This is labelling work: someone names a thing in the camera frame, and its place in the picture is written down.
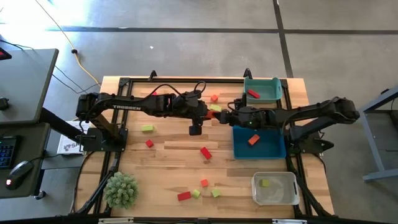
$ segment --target wooden table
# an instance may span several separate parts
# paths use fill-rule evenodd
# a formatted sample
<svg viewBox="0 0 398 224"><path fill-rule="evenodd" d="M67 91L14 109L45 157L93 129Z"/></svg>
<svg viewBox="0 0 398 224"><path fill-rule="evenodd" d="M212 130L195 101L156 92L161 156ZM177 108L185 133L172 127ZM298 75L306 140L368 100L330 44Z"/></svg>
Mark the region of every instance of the wooden table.
<svg viewBox="0 0 398 224"><path fill-rule="evenodd" d="M120 77L104 77L101 92L116 93ZM288 78L293 108L308 105L304 80ZM158 83L135 83L134 96L148 95ZM192 91L194 83L173 83L178 91ZM241 97L242 84L208 83L202 100L210 104L210 97L219 96L217 105L226 108L227 102ZM168 87L158 94L173 92ZM112 110L103 112L111 120ZM153 133L142 133L141 126L153 124ZM259 171L286 171L285 159L236 160L232 150L232 128L217 120L205 121L201 136L189 136L188 119L155 118L138 111L130 111L127 119L129 137L122 154L119 171L132 174L139 183L139 196L129 210L112 209L114 217L223 217L223 218L293 218L291 205L259 206L252 199L251 177ZM152 148L145 141L154 142ZM201 155L206 146L212 153L210 161ZM100 179L104 153L94 153L81 173L76 198L79 209L93 193ZM325 171L313 155L303 154L308 188L325 210L333 213ZM203 189L200 181L208 179ZM179 202L177 194L198 189L199 199ZM212 189L220 189L221 196L213 198Z"/></svg>

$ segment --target yellow-green block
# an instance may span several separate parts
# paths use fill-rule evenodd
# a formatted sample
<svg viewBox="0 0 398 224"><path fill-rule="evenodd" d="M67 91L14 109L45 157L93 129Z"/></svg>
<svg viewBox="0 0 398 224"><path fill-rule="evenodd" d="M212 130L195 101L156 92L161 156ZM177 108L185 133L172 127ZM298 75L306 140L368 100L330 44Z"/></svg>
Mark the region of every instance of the yellow-green block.
<svg viewBox="0 0 398 224"><path fill-rule="evenodd" d="M153 131L154 130L154 126L153 125L142 125L141 126L141 131Z"/></svg>
<svg viewBox="0 0 398 224"><path fill-rule="evenodd" d="M218 197L221 195L221 192L218 189L214 189L211 191L211 194L213 195L213 197Z"/></svg>
<svg viewBox="0 0 398 224"><path fill-rule="evenodd" d="M218 112L221 112L221 110L222 110L222 108L217 105L210 105L210 109L213 111L218 111Z"/></svg>
<svg viewBox="0 0 398 224"><path fill-rule="evenodd" d="M261 180L261 187L268 187L268 186L269 186L269 180L262 179Z"/></svg>
<svg viewBox="0 0 398 224"><path fill-rule="evenodd" d="M200 196L200 191L197 190L197 189L193 190L193 192L192 192L192 197L198 199L199 196Z"/></svg>

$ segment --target blue tray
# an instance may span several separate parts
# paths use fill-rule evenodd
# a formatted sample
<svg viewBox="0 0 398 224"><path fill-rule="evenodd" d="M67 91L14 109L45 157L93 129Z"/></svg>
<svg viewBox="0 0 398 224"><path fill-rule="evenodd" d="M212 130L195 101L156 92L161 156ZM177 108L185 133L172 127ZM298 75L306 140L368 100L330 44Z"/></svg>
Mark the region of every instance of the blue tray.
<svg viewBox="0 0 398 224"><path fill-rule="evenodd" d="M248 103L275 103L282 98L282 85L278 78L256 80L246 77L243 83L243 92L253 90L260 94L260 98L256 99L247 94L246 100Z"/></svg>
<svg viewBox="0 0 398 224"><path fill-rule="evenodd" d="M250 146L248 140L258 134L260 139ZM281 159L286 157L284 137L279 129L252 130L233 126L235 159Z"/></svg>

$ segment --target green succulent plant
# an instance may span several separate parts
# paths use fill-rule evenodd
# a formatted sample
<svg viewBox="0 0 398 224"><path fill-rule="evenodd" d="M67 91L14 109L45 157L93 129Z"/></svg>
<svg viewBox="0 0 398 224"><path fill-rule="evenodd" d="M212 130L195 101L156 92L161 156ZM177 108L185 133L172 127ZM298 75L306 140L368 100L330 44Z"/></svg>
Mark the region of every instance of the green succulent plant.
<svg viewBox="0 0 398 224"><path fill-rule="evenodd" d="M111 208L128 209L136 201L138 185L136 179L130 174L117 172L109 178L104 189L104 200Z"/></svg>

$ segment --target concrete floor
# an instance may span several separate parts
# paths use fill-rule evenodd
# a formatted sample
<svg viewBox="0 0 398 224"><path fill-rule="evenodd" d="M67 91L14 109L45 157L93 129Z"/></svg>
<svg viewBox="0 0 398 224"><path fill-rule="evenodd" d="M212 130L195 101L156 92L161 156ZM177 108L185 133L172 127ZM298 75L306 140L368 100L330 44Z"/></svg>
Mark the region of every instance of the concrete floor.
<svg viewBox="0 0 398 224"><path fill-rule="evenodd" d="M57 65L82 87L94 84L75 63L62 34L43 31L53 24L35 2L23 1L23 7L14 2L3 3L0 22L8 25L0 25L2 37L34 48L58 48ZM40 2L64 26L277 28L272 0ZM397 1L279 0L279 4L285 29L398 28ZM153 69L159 75L240 77L246 67L255 77L286 77L278 34L67 34L82 54L82 63L99 80L105 75L149 75ZM286 40L293 75L305 79L311 103L345 96L360 108L381 91L398 85L398 35L289 34ZM77 98L52 80L45 107L63 119L72 119ZM61 104L68 109L60 110ZM336 125L325 132L325 139L335 143L324 158L335 213L398 223L398 178L362 181L376 166L361 124ZM391 161L398 161L397 154L388 153L387 166L394 167ZM49 196L40 201L30 197L1 200L0 220L67 214L76 175L76 169L46 172L42 188Z"/></svg>

